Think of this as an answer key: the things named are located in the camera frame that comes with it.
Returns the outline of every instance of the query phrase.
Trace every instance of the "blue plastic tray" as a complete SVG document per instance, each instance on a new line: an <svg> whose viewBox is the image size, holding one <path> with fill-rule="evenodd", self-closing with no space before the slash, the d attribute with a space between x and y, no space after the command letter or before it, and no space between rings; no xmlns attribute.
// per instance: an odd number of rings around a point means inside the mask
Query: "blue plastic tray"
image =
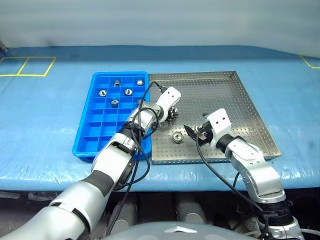
<svg viewBox="0 0 320 240"><path fill-rule="evenodd" d="M143 85L137 85L141 79ZM120 86L114 86L115 80ZM108 143L115 132L118 132L131 112L138 106L149 86L149 75L144 71L97 72L85 100L80 124L75 137L72 153L85 162L92 162L97 153ZM131 89L132 95L125 95L125 89ZM99 96L106 90L106 96ZM118 106L111 105L118 100ZM151 154L151 137L142 140L141 146L147 156Z"/></svg>

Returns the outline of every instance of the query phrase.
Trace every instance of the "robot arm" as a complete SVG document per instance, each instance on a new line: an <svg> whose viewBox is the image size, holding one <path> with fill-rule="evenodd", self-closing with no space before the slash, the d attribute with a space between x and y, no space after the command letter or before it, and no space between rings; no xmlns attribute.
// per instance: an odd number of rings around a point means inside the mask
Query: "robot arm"
<svg viewBox="0 0 320 240"><path fill-rule="evenodd" d="M161 123L180 98L180 92L169 87L155 104L141 104L153 109ZM88 177L67 188L25 225L1 239L77 240L88 235L100 220L111 192L128 181L135 165L133 157L138 146L131 130L136 138L139 132L143 138L156 121L151 110L141 111L140 128L138 118L134 120L137 112L135 109L131 113L123 128L97 154Z"/></svg>
<svg viewBox="0 0 320 240"><path fill-rule="evenodd" d="M274 239L304 240L299 223L291 215L285 190L276 170L264 159L262 151L247 143L240 136L232 136L231 122L225 109L221 108L207 116L207 122L199 131L203 136L200 145L210 144L211 148L222 151L232 166L241 174L251 200L257 203L268 218L268 235ZM187 134L196 139L192 128L184 126ZM258 225L264 229L266 221L258 217Z"/></svg>

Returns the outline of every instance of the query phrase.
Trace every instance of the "perforated metal tray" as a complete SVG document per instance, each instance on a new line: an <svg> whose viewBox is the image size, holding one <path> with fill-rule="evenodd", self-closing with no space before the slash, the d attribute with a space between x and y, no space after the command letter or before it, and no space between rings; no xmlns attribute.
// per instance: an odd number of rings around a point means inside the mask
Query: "perforated metal tray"
<svg viewBox="0 0 320 240"><path fill-rule="evenodd" d="M172 124L162 123L152 135L152 162L154 164L180 164L201 162L195 141L187 135L184 125L202 125L206 119L202 114L210 114L224 108L232 122L233 134L243 137L248 143L257 145L266 160L281 156L268 129L262 121L236 71L155 73L149 74L150 81L181 92L176 107L178 118ZM156 101L159 91L150 90L151 101ZM181 132L183 143L176 144L172 136ZM203 155L209 162L227 162L219 150L207 144L202 147Z"/></svg>

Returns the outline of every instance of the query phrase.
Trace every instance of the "white backdrop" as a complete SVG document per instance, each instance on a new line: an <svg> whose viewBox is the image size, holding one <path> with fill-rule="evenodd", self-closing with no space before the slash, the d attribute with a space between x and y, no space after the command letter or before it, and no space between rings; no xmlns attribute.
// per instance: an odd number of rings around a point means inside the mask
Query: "white backdrop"
<svg viewBox="0 0 320 240"><path fill-rule="evenodd" d="M320 0L0 0L7 47L245 45L320 56Z"/></svg>

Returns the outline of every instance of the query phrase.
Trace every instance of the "yellow tape line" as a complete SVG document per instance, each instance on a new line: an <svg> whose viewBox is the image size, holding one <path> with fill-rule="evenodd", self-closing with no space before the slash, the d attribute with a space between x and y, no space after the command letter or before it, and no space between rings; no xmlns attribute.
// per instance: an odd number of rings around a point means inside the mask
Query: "yellow tape line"
<svg viewBox="0 0 320 240"><path fill-rule="evenodd" d="M299 56L303 59L303 61L305 62L305 64L308 65L308 67L312 68L312 69L320 69L320 66L312 66L310 65L310 63L304 58L304 56L302 56L301 54L299 54Z"/></svg>
<svg viewBox="0 0 320 240"><path fill-rule="evenodd" d="M45 77L47 76L50 69L54 65L57 57L56 56L5 56L2 59L0 59L0 63L4 59L26 59L26 60L24 61L23 65L20 67L20 69L16 74L0 74L0 77ZM48 68L46 69L46 71L44 72L44 74L20 74L30 59L52 59L52 61L48 66Z"/></svg>

